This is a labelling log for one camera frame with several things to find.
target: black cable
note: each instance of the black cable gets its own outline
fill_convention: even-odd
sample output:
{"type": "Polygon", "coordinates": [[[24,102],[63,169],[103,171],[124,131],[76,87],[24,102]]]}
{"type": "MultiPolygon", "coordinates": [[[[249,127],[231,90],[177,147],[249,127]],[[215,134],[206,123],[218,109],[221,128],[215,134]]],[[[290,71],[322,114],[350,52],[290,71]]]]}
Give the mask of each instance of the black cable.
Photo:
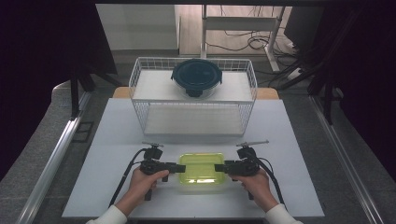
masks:
{"type": "Polygon", "coordinates": [[[274,169],[273,169],[273,167],[272,167],[272,165],[271,165],[271,162],[269,162],[267,159],[265,159],[265,158],[259,158],[260,160],[262,160],[262,161],[266,161],[266,162],[268,162],[268,164],[270,165],[270,167],[271,167],[271,172],[272,173],[274,173],[274,169]]]}
{"type": "Polygon", "coordinates": [[[277,183],[277,180],[276,180],[276,178],[274,176],[274,173],[271,172],[271,170],[268,169],[268,167],[261,160],[259,160],[259,158],[257,158],[256,156],[253,156],[252,154],[250,154],[248,152],[244,152],[244,153],[247,155],[247,157],[249,159],[254,160],[255,162],[257,162],[262,167],[262,169],[264,169],[265,172],[270,176],[272,182],[274,183],[279,202],[283,203],[285,205],[285,202],[283,201],[283,197],[282,197],[282,192],[280,191],[280,187],[279,187],[279,184],[277,183]]]}
{"type": "Polygon", "coordinates": [[[116,191],[115,191],[114,194],[113,194],[113,197],[111,198],[111,201],[110,201],[110,204],[108,205],[108,207],[110,207],[110,206],[111,206],[112,204],[114,204],[114,202],[116,201],[117,196],[119,196],[120,190],[121,190],[121,188],[122,188],[122,186],[123,186],[123,184],[124,184],[124,182],[125,182],[126,177],[128,176],[129,172],[131,172],[131,168],[132,168],[135,164],[139,163],[139,162],[134,162],[134,160],[135,160],[136,157],[139,155],[139,153],[142,152],[142,151],[146,151],[146,149],[145,149],[145,148],[142,148],[142,149],[138,150],[138,151],[136,152],[136,154],[134,154],[134,157],[132,158],[132,160],[129,162],[128,167],[126,168],[126,170],[125,170],[125,172],[124,172],[124,174],[123,174],[123,176],[122,176],[122,179],[121,179],[119,185],[117,186],[117,189],[116,189],[116,191]]]}

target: wall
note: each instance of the wall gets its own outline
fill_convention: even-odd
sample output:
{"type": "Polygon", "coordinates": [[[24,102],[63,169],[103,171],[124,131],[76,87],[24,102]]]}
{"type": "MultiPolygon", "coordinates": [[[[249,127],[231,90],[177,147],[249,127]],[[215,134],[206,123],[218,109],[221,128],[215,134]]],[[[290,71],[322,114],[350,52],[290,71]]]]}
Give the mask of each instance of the wall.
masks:
{"type": "Polygon", "coordinates": [[[178,6],[96,4],[116,49],[178,49],[178,6]]]}

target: white shelf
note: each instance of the white shelf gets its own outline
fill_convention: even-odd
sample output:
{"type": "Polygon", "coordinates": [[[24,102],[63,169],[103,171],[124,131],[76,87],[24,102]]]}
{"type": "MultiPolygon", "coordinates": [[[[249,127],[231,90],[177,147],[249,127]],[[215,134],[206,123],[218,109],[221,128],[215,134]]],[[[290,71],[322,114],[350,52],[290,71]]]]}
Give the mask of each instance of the white shelf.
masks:
{"type": "Polygon", "coordinates": [[[142,70],[132,100],[194,101],[196,103],[205,101],[251,103],[254,101],[246,72],[223,71],[222,84],[216,86],[213,95],[204,100],[183,95],[171,76],[171,70],[142,70]]]}

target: white wire basket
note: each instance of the white wire basket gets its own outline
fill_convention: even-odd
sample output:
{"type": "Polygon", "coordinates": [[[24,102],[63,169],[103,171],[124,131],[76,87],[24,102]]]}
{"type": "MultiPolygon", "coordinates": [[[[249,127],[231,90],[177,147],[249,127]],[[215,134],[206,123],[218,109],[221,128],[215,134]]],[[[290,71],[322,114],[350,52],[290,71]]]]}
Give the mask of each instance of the white wire basket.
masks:
{"type": "Polygon", "coordinates": [[[222,83],[204,100],[181,94],[172,71],[190,58],[138,58],[129,81],[144,134],[230,135],[245,133],[257,94],[250,60],[207,59],[222,71],[222,83]]]}

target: person's hand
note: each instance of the person's hand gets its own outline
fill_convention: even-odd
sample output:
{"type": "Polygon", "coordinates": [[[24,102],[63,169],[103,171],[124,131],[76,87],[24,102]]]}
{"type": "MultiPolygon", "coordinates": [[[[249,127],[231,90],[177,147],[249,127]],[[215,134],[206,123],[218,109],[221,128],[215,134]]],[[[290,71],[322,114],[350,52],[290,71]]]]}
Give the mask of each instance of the person's hand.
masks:
{"type": "Polygon", "coordinates": [[[125,216],[129,214],[139,205],[144,199],[149,189],[155,189],[157,179],[169,175],[169,171],[164,170],[155,173],[154,175],[145,175],[140,171],[140,166],[134,169],[131,183],[128,191],[122,196],[119,202],[115,205],[125,216]]]}
{"type": "Polygon", "coordinates": [[[268,175],[263,169],[254,176],[230,175],[230,178],[241,181],[242,186],[254,196],[254,202],[264,212],[278,205],[271,193],[268,175]]]}

